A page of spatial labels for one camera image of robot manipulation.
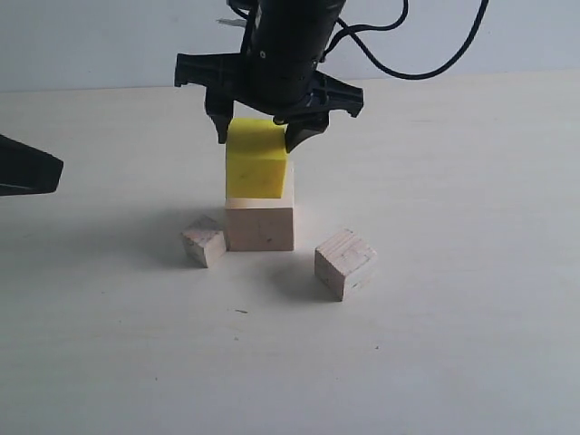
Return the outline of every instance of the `black object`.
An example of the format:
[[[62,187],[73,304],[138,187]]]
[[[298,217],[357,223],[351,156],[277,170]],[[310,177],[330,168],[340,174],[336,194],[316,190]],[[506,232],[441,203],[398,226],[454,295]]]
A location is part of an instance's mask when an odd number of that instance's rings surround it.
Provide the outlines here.
[[[329,112],[357,117],[363,90],[316,69],[345,0],[229,0],[248,11],[239,53],[179,54],[175,85],[207,88],[206,113],[219,143],[227,140],[234,101],[272,115],[286,125],[288,152],[323,133]]]
[[[63,162],[0,134],[0,197],[53,193]]]

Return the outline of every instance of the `wire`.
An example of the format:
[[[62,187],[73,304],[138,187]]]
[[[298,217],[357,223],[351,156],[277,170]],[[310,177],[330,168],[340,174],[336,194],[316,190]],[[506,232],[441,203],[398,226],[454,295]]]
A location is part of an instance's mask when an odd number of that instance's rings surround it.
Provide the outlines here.
[[[338,45],[338,43],[340,43],[342,41],[342,39],[345,38],[346,36],[350,36],[351,33],[358,34],[359,32],[368,32],[368,31],[389,32],[390,30],[394,30],[394,29],[400,27],[405,22],[408,15],[409,15],[409,0],[402,0],[401,16],[397,19],[397,21],[395,21],[392,24],[389,24],[389,25],[370,25],[370,24],[349,25],[348,29],[343,29],[334,36],[333,40],[328,44],[328,47],[326,48],[326,50],[324,50],[321,62],[324,62],[328,53],[331,52],[332,50],[334,50],[336,45]]]
[[[242,11],[240,8],[235,7],[233,5],[230,6],[231,10],[234,11],[236,13],[237,16],[244,18],[245,20],[247,20],[248,18],[248,14],[246,14],[244,11]]]
[[[476,18],[473,22],[471,30],[469,31],[469,35],[463,45],[459,48],[459,50],[451,57],[446,63],[444,63],[441,67],[437,68],[436,70],[430,72],[424,72],[420,74],[407,74],[404,72],[397,72],[392,70],[391,68],[385,66],[372,54],[369,47],[365,45],[365,43],[358,37],[356,32],[350,29],[349,25],[344,22],[343,19],[339,18],[337,23],[344,29],[346,33],[354,40],[354,42],[361,48],[364,52],[366,57],[376,66],[379,70],[383,71],[386,74],[389,74],[392,77],[396,77],[398,79],[403,80],[426,80],[436,77],[444,72],[446,72],[449,68],[451,68],[471,46],[473,43],[476,35],[478,34],[478,30],[481,27],[481,22],[483,21],[483,17],[486,13],[486,9],[488,8],[489,0],[481,0],[481,5],[479,6],[478,13]]]

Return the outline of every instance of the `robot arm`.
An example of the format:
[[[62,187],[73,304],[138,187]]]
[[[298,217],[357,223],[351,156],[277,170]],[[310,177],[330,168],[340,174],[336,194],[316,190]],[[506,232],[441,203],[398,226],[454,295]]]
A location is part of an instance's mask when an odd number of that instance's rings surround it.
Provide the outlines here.
[[[229,0],[248,11],[239,53],[179,54],[175,85],[205,86],[206,113],[227,140],[234,102],[287,125],[286,149],[323,133],[329,112],[359,115],[363,90],[317,71],[345,0]]]

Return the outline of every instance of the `large wooden block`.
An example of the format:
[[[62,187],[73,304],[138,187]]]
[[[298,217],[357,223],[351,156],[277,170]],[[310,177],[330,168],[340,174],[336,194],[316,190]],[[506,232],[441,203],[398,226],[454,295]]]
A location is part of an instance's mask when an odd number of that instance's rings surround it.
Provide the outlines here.
[[[204,267],[212,267],[227,252],[224,231],[205,215],[181,233],[181,240],[188,256]]]
[[[226,197],[280,199],[287,159],[283,126],[270,120],[232,120],[227,132]]]
[[[230,251],[293,251],[294,218],[294,167],[288,162],[280,199],[226,199],[228,248]]]
[[[367,284],[377,253],[350,229],[322,243],[314,252],[314,273],[342,301]]]

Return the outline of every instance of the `yellow block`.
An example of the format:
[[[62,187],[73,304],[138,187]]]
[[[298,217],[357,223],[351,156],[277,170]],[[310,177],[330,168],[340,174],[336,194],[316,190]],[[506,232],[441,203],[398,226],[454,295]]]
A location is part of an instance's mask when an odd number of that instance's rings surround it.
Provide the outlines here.
[[[272,121],[232,120],[226,145],[227,198],[282,197],[288,162],[284,132]]]

